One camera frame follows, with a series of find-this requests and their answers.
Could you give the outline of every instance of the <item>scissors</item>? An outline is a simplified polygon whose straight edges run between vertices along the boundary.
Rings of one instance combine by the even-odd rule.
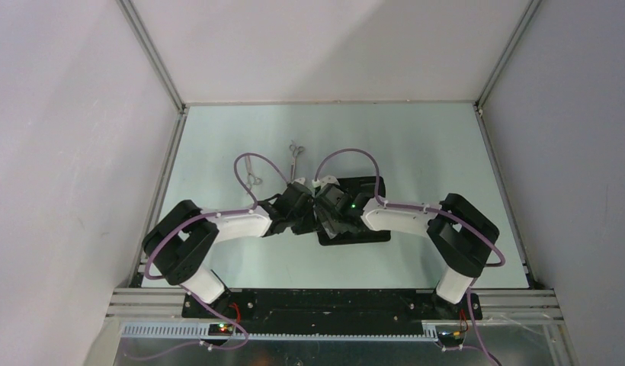
[[[294,181],[294,171],[296,169],[296,158],[306,151],[303,146],[298,146],[294,141],[290,144],[290,152],[293,154],[293,162],[290,164],[290,181]]]
[[[250,160],[249,156],[245,157],[245,170],[248,173],[248,177],[246,180],[246,184],[249,188],[249,190],[252,190],[252,187],[255,185],[261,185],[261,183],[263,183],[263,179],[257,177],[254,174],[254,171],[252,170],[252,161]]]

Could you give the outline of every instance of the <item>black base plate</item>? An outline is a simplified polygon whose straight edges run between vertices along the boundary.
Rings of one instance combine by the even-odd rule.
[[[476,319],[482,318],[479,297],[472,294]],[[187,295],[184,318],[212,318]],[[444,306],[435,294],[405,290],[292,290],[242,289],[230,291],[212,305],[216,311],[236,318],[231,303],[238,305],[241,325],[250,333],[297,335],[416,335],[422,320],[458,320],[463,299]]]
[[[351,193],[364,192],[373,195],[375,189],[375,176],[355,177],[355,178],[338,178],[339,185],[348,189]],[[384,178],[380,177],[380,186],[378,194],[385,197],[386,189],[384,187]],[[388,242],[391,240],[391,232],[389,230],[373,231],[365,230],[363,233],[342,233],[331,239],[326,231],[318,230],[317,237],[319,244],[323,246],[342,246],[345,244],[360,244],[364,242]]]

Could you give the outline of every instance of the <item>light blue surface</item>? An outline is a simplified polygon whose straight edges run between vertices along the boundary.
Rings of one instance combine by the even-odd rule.
[[[251,151],[272,159],[289,175],[290,141],[306,147],[297,177],[313,178],[329,153],[365,149],[380,165],[391,201],[438,202],[459,193],[501,230],[497,246],[508,260],[487,268],[477,287],[526,288],[527,280],[471,104],[301,104],[191,107],[162,215],[179,201],[201,207],[238,208],[249,196],[232,162]],[[253,158],[259,199],[285,188],[269,165]],[[239,163],[245,177],[245,165]],[[372,175],[369,160],[346,153],[323,175]],[[489,262],[497,262],[492,254]],[[314,234],[288,230],[268,238],[214,246],[204,261],[230,287],[395,288],[434,287],[445,263],[429,239],[392,233],[390,242],[324,247]],[[166,286],[144,280],[145,287]]]

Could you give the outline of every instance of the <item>black bracket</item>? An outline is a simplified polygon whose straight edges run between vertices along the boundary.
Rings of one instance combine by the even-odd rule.
[[[177,204],[142,241],[144,252],[151,255],[160,242],[178,225],[200,214],[200,208],[191,200]],[[182,230],[189,235],[186,240],[179,236],[171,238],[160,251],[153,264],[160,270],[165,280],[171,284],[181,284],[196,273],[218,235],[216,224],[199,220]]]
[[[313,205],[312,192],[305,185],[295,181],[288,184],[286,191],[279,195],[273,204],[260,201],[259,206],[272,220],[270,229],[264,237],[281,234],[287,227],[292,227],[293,233],[297,235],[312,233],[315,230]]]
[[[441,205],[442,210],[473,226],[490,242],[495,243],[498,239],[499,232],[495,224],[463,196],[450,193]],[[427,234],[450,268],[464,276],[477,278],[486,266],[492,250],[469,230],[454,229],[456,224],[455,221],[438,215],[429,221]]]
[[[388,242],[389,230],[369,230],[362,221],[364,206],[373,198],[375,176],[338,178],[338,185],[327,184],[315,190],[315,212],[320,221],[317,229],[319,244],[339,246],[362,242]],[[378,195],[385,197],[384,179],[380,177]],[[332,239],[323,229],[327,226],[336,234]]]

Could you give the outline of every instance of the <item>aluminum frame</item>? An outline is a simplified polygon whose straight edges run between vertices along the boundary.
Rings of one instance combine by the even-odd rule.
[[[180,98],[178,89],[175,87],[173,80],[171,80],[171,75],[169,75],[169,71],[163,63],[162,58],[160,57],[160,53],[155,48],[155,45],[153,44],[153,41],[149,36],[149,32],[146,30],[144,22],[139,16],[135,5],[131,0],[117,0],[117,3],[120,5],[124,17],[129,22],[131,30],[135,34],[135,38],[137,38],[137,40],[139,41],[139,45],[142,47],[142,50],[149,58],[151,67],[155,70],[158,79],[160,79],[162,86],[167,91],[167,94],[173,102],[175,109],[178,112],[182,112],[184,110],[184,102],[182,101],[182,98]]]
[[[432,290],[416,290],[430,294]],[[564,318],[553,290],[486,290],[479,295],[482,326],[545,325],[563,326]],[[116,288],[106,311],[106,317],[116,316],[121,321],[153,321],[180,323],[210,323],[210,319],[181,317],[185,291],[181,288]],[[424,325],[458,326],[458,320],[424,320]]]
[[[492,90],[494,89],[499,76],[503,73],[505,66],[508,65],[510,57],[517,49],[519,41],[524,36],[524,33],[526,32],[526,29],[528,29],[528,26],[530,26],[530,23],[532,22],[535,14],[539,10],[542,1],[543,0],[530,0],[524,10],[524,13],[521,15],[521,18],[519,18],[519,22],[512,31],[508,43],[505,45],[503,51],[501,52],[501,56],[498,58],[494,68],[492,69],[492,72],[488,77],[488,81],[483,86],[481,94],[476,99],[476,105],[478,105],[480,108],[482,108],[486,101],[488,101],[488,98],[492,93]]]
[[[510,197],[508,196],[508,190],[505,188],[505,181],[503,179],[503,174],[501,173],[501,168],[500,168],[498,159],[494,151],[494,146],[492,145],[492,141],[490,140],[490,135],[486,128],[486,122],[483,120],[483,115],[481,113],[481,110],[477,107],[477,105],[474,104],[473,107],[474,107],[474,114],[476,115],[476,120],[479,122],[479,129],[481,131],[483,143],[486,145],[488,159],[490,160],[490,164],[492,165],[492,171],[494,172],[494,175],[495,175],[496,184],[498,186],[498,192],[501,195],[501,200],[503,202],[503,207],[505,208],[505,213],[508,215],[508,220],[510,221],[510,230],[512,231],[514,242],[517,244],[517,250],[519,251],[519,256],[521,257],[521,261],[524,264],[526,276],[528,276],[529,282],[531,282],[532,284],[534,283],[535,277],[538,277],[538,276],[536,276],[533,268],[530,266],[530,256],[528,254],[528,250],[526,249],[526,245],[524,244],[524,240],[521,237],[519,226],[517,225],[517,218],[514,214],[514,210],[512,208]]]
[[[165,195],[167,192],[167,187],[169,186],[169,179],[171,177],[171,171],[173,170],[173,165],[175,163],[175,157],[178,153],[178,146],[180,145],[180,140],[182,139],[182,131],[184,130],[184,124],[187,121],[187,110],[178,114],[178,117],[175,122],[175,126],[173,132],[171,132],[171,140],[169,141],[169,145],[167,147],[167,152],[165,154],[164,162],[162,163],[162,170],[160,171],[160,176],[158,177],[158,182],[155,185],[155,193],[153,194],[153,201],[149,208],[149,212],[146,217],[146,223],[144,225],[144,230],[140,235],[139,243],[142,242],[144,236],[151,231],[151,229],[158,223],[160,218],[160,211],[162,209],[162,202],[165,199]],[[143,265],[146,264],[146,254],[142,250],[142,245],[138,245],[138,249],[135,255],[135,260],[131,265],[129,270],[129,274],[125,279],[125,286],[128,287],[136,273],[140,272],[140,263]]]

